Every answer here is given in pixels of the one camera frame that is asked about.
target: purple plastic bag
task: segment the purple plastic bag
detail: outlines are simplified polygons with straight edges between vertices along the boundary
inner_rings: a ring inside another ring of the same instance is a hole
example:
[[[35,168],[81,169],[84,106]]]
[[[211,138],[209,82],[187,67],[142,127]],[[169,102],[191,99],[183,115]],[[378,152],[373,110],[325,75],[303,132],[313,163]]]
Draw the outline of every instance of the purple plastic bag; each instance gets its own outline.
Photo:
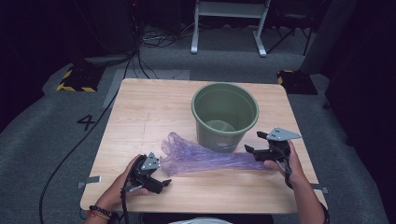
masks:
[[[262,161],[255,161],[250,153],[220,153],[187,141],[177,133],[169,133],[163,140],[161,167],[168,175],[216,169],[265,170]]]

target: black mat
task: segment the black mat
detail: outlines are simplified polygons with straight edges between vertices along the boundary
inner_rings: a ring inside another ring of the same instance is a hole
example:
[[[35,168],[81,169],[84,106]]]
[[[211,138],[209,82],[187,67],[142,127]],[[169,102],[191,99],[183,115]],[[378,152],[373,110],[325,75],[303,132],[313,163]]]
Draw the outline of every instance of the black mat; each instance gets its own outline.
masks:
[[[287,94],[318,95],[311,77],[301,71],[281,70],[276,74],[277,82]]]

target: person's left hand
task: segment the person's left hand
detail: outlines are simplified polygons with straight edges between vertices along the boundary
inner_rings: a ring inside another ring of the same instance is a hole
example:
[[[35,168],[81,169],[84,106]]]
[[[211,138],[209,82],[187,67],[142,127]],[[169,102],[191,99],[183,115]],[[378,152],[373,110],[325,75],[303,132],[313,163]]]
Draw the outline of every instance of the person's left hand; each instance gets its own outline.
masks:
[[[113,184],[102,194],[96,203],[96,206],[106,209],[107,211],[112,211],[116,206],[121,204],[120,192],[124,186],[125,179],[129,174],[134,162],[140,155],[134,157],[126,167],[125,171],[122,172],[113,182]],[[126,197],[145,195],[149,194],[147,189],[137,189],[134,192],[126,192]]]

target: wooden table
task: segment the wooden table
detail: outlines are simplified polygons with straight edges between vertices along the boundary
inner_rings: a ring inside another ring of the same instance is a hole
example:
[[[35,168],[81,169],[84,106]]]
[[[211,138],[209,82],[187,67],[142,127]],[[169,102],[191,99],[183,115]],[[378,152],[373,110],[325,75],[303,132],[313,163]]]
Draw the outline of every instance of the wooden table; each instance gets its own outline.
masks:
[[[88,210],[136,154],[151,151],[160,158],[163,140],[170,132],[197,142],[191,99],[205,81],[124,79],[113,106],[106,130],[92,167],[91,175],[100,175],[102,182],[88,184],[81,199],[81,208]],[[280,85],[234,83],[250,91],[256,98],[260,115],[237,147],[244,144],[266,148],[267,142],[256,132],[269,133],[281,127],[299,133],[285,90]],[[293,140],[304,172],[310,183],[318,183],[304,140]],[[157,170],[152,177],[171,184],[159,195],[134,197],[127,207],[135,212],[189,212],[282,214],[296,213],[293,191],[284,177],[274,171],[213,170],[167,176]],[[316,190],[319,200],[323,194]]]

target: white metal stand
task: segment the white metal stand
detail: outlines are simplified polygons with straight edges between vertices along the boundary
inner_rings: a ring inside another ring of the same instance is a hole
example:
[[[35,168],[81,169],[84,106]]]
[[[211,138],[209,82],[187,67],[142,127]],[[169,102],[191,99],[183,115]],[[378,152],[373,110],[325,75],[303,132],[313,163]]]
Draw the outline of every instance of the white metal stand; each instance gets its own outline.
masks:
[[[260,38],[265,17],[271,0],[265,0],[264,4],[243,4],[243,3],[223,3],[223,2],[205,2],[196,0],[194,15],[194,34],[192,36],[191,53],[198,52],[198,22],[199,16],[222,16],[222,17],[239,17],[260,19],[259,28],[253,31],[257,48],[262,57],[265,57],[264,45]]]

